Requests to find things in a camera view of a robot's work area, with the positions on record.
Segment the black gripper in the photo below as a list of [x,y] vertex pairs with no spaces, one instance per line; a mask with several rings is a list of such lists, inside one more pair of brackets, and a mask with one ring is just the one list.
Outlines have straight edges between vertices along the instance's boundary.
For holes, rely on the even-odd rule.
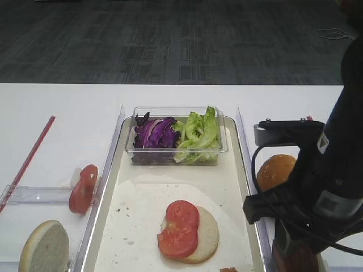
[[261,218],[275,218],[283,224],[282,234],[275,239],[282,248],[307,244],[318,254],[328,247],[340,251],[362,255],[362,250],[349,248],[337,242],[345,237],[362,232],[362,219],[354,216],[349,220],[334,220],[313,214],[303,208],[293,188],[282,183],[263,192],[257,182],[255,165],[251,166],[252,180],[257,194],[245,198],[243,211],[249,224]]

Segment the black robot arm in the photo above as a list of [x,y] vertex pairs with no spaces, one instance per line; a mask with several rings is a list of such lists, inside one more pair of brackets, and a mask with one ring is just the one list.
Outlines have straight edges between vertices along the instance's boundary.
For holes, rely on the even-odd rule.
[[273,248],[283,256],[300,247],[314,254],[328,247],[354,255],[362,251],[339,241],[362,231],[362,36],[341,62],[343,90],[326,123],[262,121],[269,132],[258,149],[298,146],[298,159],[280,185],[246,197],[249,223],[275,219]]

